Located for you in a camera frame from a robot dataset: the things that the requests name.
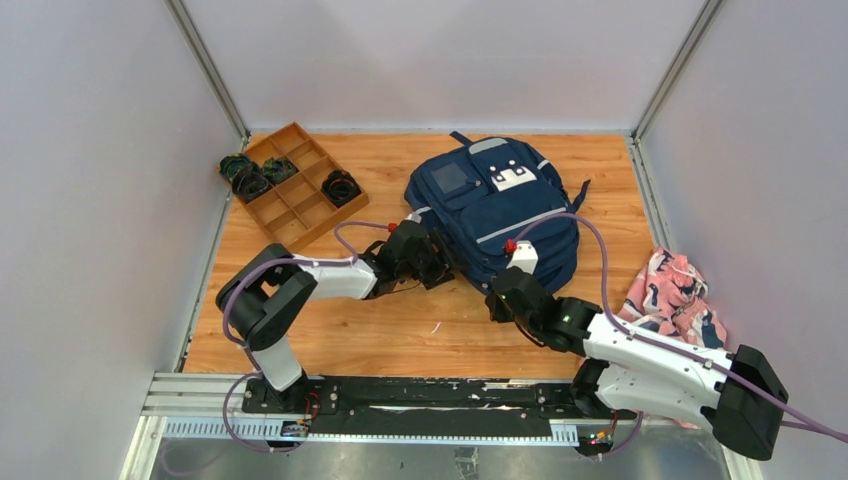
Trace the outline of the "navy blue backpack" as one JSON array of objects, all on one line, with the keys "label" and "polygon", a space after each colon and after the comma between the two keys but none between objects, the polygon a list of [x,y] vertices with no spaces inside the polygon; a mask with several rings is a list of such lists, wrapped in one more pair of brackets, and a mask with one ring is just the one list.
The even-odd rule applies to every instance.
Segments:
[{"label": "navy blue backpack", "polygon": [[539,255],[534,276],[550,291],[571,281],[580,242],[574,215],[590,181],[570,197],[553,164],[530,144],[492,136],[430,158],[409,177],[404,199],[412,211],[429,206],[422,224],[441,231],[467,263],[462,274],[488,294],[507,268],[509,240],[530,241]]}]

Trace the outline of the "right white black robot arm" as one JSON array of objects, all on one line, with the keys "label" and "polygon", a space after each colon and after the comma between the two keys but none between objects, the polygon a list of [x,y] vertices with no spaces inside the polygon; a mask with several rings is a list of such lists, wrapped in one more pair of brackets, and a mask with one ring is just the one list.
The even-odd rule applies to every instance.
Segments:
[{"label": "right white black robot arm", "polygon": [[772,458],[788,393],[760,350],[701,347],[625,324],[591,302],[554,297],[517,267],[494,278],[485,303],[494,321],[583,357],[570,392],[580,415],[639,411],[701,428],[747,458]]}]

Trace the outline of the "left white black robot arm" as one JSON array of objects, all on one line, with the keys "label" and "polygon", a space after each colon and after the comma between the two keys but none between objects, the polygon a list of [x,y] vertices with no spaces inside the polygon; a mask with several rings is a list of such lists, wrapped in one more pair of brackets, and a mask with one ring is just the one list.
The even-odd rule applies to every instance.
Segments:
[{"label": "left white black robot arm", "polygon": [[308,302],[373,300],[407,281],[432,289],[467,266],[437,229],[413,220],[375,227],[387,237],[345,258],[308,257],[270,244],[219,290],[215,304],[223,333],[245,352],[279,411],[296,412],[306,400],[307,375],[289,331]]}]

